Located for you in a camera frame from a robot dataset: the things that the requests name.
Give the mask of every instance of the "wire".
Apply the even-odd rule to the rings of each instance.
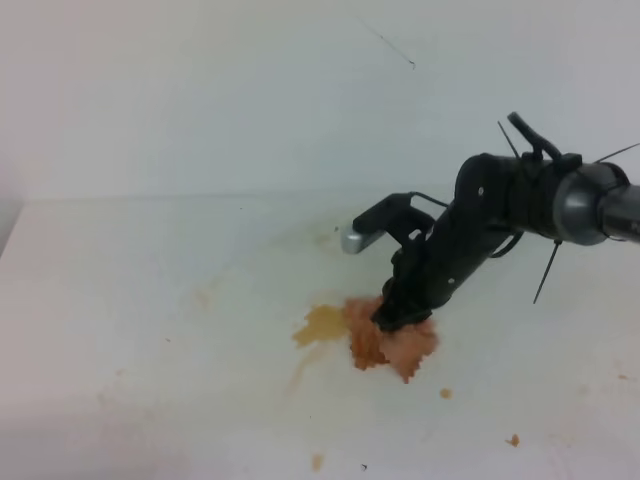
[[[522,238],[522,235],[524,234],[524,232],[518,232],[516,233],[511,240],[509,241],[509,243],[507,243],[504,248],[502,248],[501,250],[498,250],[494,253],[491,254],[491,256],[489,258],[501,258],[504,257],[507,253],[509,253],[511,250],[513,250],[513,247],[515,247],[518,242],[520,241],[520,239]]]
[[[507,139],[507,143],[509,144],[509,146],[511,147],[511,151],[513,152],[513,155],[516,158],[520,158],[520,155],[518,154],[518,150],[516,150],[516,147],[513,145],[513,142],[511,141],[511,139],[509,138],[509,135],[507,135],[507,132],[505,131],[504,127],[502,126],[502,124],[500,122],[498,122],[498,126],[500,127],[500,130],[502,130],[502,134],[504,135],[504,138]]]
[[[533,304],[534,305],[538,301],[538,297],[540,296],[540,292],[542,291],[542,286],[544,285],[544,282],[547,279],[547,275],[549,275],[549,269],[551,268],[551,264],[553,263],[554,258],[556,258],[556,253],[558,252],[558,247],[560,247],[560,245],[562,245],[562,241],[561,240],[556,240],[554,243],[555,243],[555,246],[553,247],[553,253],[551,254],[551,258],[549,258],[549,263],[547,263],[547,268],[544,271],[544,275],[542,276],[542,281],[540,282],[540,285],[538,286],[538,291],[536,292],[536,297],[533,299]]]
[[[635,148],[635,147],[637,147],[638,145],[640,145],[640,143],[634,143],[633,145],[630,145],[630,146],[628,146],[628,147],[626,147],[626,148],[622,148],[622,149],[618,150],[617,152],[610,153],[609,155],[606,155],[606,156],[604,156],[604,157],[600,158],[599,160],[596,160],[596,161],[595,161],[595,162],[593,162],[593,163],[600,163],[600,162],[604,162],[605,160],[607,160],[607,159],[609,159],[609,158],[611,158],[611,157],[615,157],[615,156],[616,156],[616,155],[618,155],[619,153],[626,152],[627,150],[631,150],[632,148]]]
[[[425,200],[428,200],[431,203],[435,203],[436,205],[440,205],[441,207],[444,207],[444,208],[447,208],[449,206],[448,203],[441,202],[437,198],[430,197],[429,195],[425,195],[424,193],[421,193],[421,192],[409,192],[409,195],[411,195],[412,197],[424,198]]]

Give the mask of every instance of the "food crumb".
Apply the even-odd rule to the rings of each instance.
[[[313,457],[311,457],[311,469],[314,472],[319,472],[322,469],[323,463],[324,463],[324,455],[315,453]]]
[[[520,437],[514,433],[513,436],[511,437],[511,440],[505,440],[505,442],[511,445],[512,447],[517,447],[518,445],[520,445]]]

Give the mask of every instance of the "brown crumb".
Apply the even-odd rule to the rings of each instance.
[[[434,324],[426,319],[415,325],[407,325],[394,333],[383,333],[371,321],[371,316],[382,299],[349,299],[344,307],[344,317],[351,332],[351,353],[356,368],[366,370],[385,363],[409,383],[424,356],[436,349],[438,337]]]
[[[511,445],[512,447],[517,447],[518,445],[520,445],[520,437],[514,433],[513,436],[511,437],[511,440],[505,440],[505,442]]]
[[[315,453],[311,457],[311,469],[314,472],[319,472],[322,469],[323,464],[324,464],[324,455],[320,453]]]

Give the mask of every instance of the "white wall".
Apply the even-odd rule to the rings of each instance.
[[[449,183],[507,152],[511,110],[593,158],[640,137],[638,18],[636,0],[4,0],[0,161],[32,199]]]

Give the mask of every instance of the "gray cylindrical joint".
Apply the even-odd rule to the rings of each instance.
[[[602,229],[610,237],[640,243],[640,187],[611,190],[599,205]]]

